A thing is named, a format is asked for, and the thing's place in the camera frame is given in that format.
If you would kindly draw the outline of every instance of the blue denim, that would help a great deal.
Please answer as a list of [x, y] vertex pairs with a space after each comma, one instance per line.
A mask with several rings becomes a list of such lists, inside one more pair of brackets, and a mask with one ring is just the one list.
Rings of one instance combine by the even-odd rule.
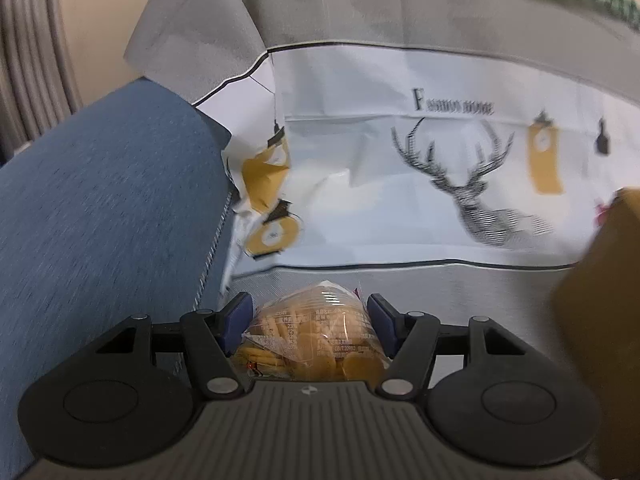
[[[29, 384], [130, 314], [192, 309], [228, 197], [227, 140], [139, 80], [0, 170], [0, 479], [33, 461], [16, 417]], [[202, 307], [218, 306], [231, 224]]]

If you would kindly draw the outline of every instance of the deer print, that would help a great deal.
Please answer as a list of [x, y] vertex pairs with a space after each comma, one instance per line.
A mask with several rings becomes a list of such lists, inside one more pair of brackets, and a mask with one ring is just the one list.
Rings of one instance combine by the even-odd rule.
[[421, 118], [406, 138], [406, 147], [400, 145], [398, 133], [391, 128], [394, 146], [409, 166], [431, 177], [431, 183], [439, 190], [450, 194], [456, 202], [458, 215], [467, 232], [482, 244], [494, 247], [515, 248], [526, 245], [533, 236], [548, 234], [551, 227], [535, 215], [525, 215], [515, 209], [492, 210], [480, 200], [480, 194], [486, 189], [487, 182], [482, 180], [491, 171], [504, 163], [513, 143], [513, 134], [502, 151], [500, 139], [489, 123], [482, 124], [492, 142], [492, 152], [488, 159], [480, 146], [477, 147], [478, 163], [468, 171], [464, 186], [454, 186], [447, 178], [447, 170], [435, 160], [435, 142], [432, 141], [424, 160], [420, 152], [415, 151], [415, 133], [425, 118]]

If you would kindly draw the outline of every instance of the antler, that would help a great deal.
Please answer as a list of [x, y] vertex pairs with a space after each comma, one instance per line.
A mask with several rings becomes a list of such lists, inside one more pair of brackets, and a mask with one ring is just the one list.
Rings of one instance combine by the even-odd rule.
[[404, 160], [409, 166], [415, 168], [421, 173], [432, 176], [434, 178], [434, 183], [436, 183], [440, 189], [453, 189], [454, 186], [451, 185], [449, 179], [447, 178], [447, 170], [434, 160], [435, 142], [431, 141], [431, 143], [429, 144], [429, 149], [427, 150], [427, 156], [425, 157], [424, 162], [420, 161], [420, 152], [415, 151], [415, 133], [418, 129], [418, 126], [420, 126], [420, 123], [424, 119], [424, 117], [421, 118], [414, 126], [414, 129], [411, 130], [411, 133], [407, 135], [406, 149], [403, 149], [400, 145], [396, 129], [391, 128], [391, 135], [394, 140], [394, 146], [396, 147], [396, 150], [398, 150], [398, 153], [400, 153], [400, 155], [402, 156], [402, 160]]
[[507, 157], [507, 155], [509, 155], [509, 150], [511, 149], [511, 145], [513, 144], [513, 134], [511, 134], [507, 142], [507, 147], [503, 152], [500, 152], [500, 139], [494, 132], [494, 129], [487, 121], [482, 121], [482, 124], [484, 125], [484, 129], [491, 139], [492, 151], [489, 155], [489, 160], [485, 160], [482, 148], [479, 144], [476, 146], [479, 162], [469, 170], [469, 182], [478, 180], [480, 177], [486, 175], [490, 171], [500, 168], [500, 166], [504, 163], [504, 159]]

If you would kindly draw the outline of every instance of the snack bag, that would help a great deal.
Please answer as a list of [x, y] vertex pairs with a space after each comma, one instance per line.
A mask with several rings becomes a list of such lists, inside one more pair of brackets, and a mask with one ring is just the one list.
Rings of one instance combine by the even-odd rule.
[[260, 307], [232, 358], [254, 376], [367, 381], [388, 367], [359, 298], [321, 282]]

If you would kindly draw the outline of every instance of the black bottle print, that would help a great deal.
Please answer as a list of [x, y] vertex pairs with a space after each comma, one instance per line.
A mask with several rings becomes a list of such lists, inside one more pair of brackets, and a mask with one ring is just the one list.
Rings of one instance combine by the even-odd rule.
[[609, 155], [609, 136], [604, 119], [600, 119], [599, 125], [600, 134], [596, 138], [596, 152], [601, 155]]

